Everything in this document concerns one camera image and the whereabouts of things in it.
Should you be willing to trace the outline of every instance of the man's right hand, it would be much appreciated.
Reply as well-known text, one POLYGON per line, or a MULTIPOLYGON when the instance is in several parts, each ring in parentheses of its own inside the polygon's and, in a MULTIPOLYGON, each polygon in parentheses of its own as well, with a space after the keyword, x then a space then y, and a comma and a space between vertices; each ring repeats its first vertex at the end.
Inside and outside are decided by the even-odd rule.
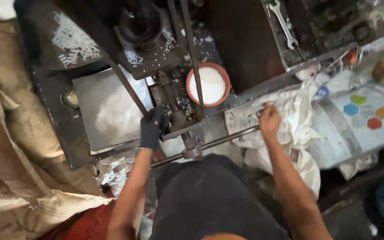
POLYGON ((280 113, 271 102, 265 102, 263 106, 259 117, 260 132, 265 141, 277 140, 276 133, 281 123, 280 113))

